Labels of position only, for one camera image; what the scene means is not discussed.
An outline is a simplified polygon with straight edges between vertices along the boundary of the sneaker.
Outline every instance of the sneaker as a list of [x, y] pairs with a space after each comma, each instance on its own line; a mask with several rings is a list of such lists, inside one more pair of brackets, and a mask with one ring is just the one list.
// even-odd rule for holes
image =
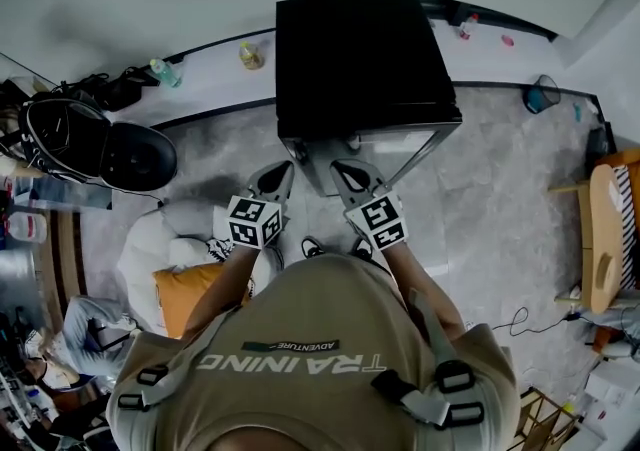
[[364, 261], [371, 261], [373, 257], [373, 247], [363, 238], [358, 238], [351, 248], [351, 255], [359, 257]]
[[123, 314], [115, 323], [105, 322], [105, 326], [107, 328], [115, 328], [118, 330], [124, 330], [125, 332], [132, 332], [138, 328], [138, 322], [128, 314]]
[[302, 247], [302, 253], [307, 259], [324, 254], [324, 249], [320, 242], [311, 236], [304, 238], [300, 246]]

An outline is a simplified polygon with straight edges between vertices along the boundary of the tile floor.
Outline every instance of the tile floor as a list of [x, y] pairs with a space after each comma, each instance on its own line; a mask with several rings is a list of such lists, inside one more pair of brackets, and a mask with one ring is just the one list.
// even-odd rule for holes
[[[564, 96], [560, 105], [533, 116], [518, 90], [458, 88], [464, 123], [397, 185], [410, 246], [425, 269], [452, 297], [469, 323], [508, 323], [521, 306], [542, 328], [564, 307], [554, 295], [580, 278], [580, 221], [570, 194], [547, 188], [583, 178], [586, 139], [597, 126], [587, 101]], [[574, 103], [581, 108], [580, 121]], [[275, 108], [211, 117], [165, 131], [178, 150], [176, 178], [156, 193], [226, 203], [262, 165], [287, 159], [276, 134]], [[114, 271], [127, 229], [153, 209], [150, 199], [114, 194], [114, 210], [83, 215], [82, 235], [91, 294], [124, 300]], [[312, 234], [330, 247], [348, 249], [353, 234], [338, 198], [319, 198], [298, 172], [282, 237], [287, 264], [301, 259], [300, 239]], [[519, 379], [559, 402], [579, 390], [595, 355], [582, 344], [584, 326], [563, 322], [543, 334], [510, 337]]]

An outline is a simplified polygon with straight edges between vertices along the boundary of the black appliance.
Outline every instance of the black appliance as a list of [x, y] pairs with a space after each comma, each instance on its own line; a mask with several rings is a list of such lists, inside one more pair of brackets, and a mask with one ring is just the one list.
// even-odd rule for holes
[[320, 195], [333, 160], [393, 185], [462, 123], [418, 0], [278, 2], [276, 56], [278, 136]]
[[0, 139], [5, 152], [22, 145], [29, 165], [62, 180], [104, 183], [127, 191], [167, 184], [177, 169], [176, 150], [162, 133], [111, 123], [82, 91], [41, 94], [23, 104], [20, 130]]

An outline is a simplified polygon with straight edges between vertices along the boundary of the plastic bottle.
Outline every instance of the plastic bottle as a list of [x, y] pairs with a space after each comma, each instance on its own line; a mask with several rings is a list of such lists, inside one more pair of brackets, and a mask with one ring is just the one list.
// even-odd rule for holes
[[173, 66], [169, 62], [160, 60], [160, 58], [153, 58], [149, 62], [149, 65], [161, 83], [172, 88], [177, 88], [180, 86], [180, 83], [182, 83], [182, 79], [176, 76]]
[[47, 239], [47, 220], [36, 213], [13, 213], [7, 220], [7, 231], [19, 241], [44, 243]]
[[240, 60], [249, 70], [259, 69], [264, 65], [264, 58], [258, 51], [258, 47], [248, 42], [240, 44]]
[[469, 40], [471, 38], [471, 32], [478, 26], [478, 14], [473, 14], [465, 22], [460, 25], [458, 29], [458, 35], [461, 39]]

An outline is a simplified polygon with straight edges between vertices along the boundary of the orange pillow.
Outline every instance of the orange pillow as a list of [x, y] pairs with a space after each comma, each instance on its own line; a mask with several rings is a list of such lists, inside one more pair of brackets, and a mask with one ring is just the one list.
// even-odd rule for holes
[[[180, 273], [161, 270], [153, 274], [169, 337], [177, 338], [182, 335], [191, 311], [218, 278], [222, 267], [222, 264], [202, 264]], [[249, 299], [248, 293], [247, 289], [243, 304]]]

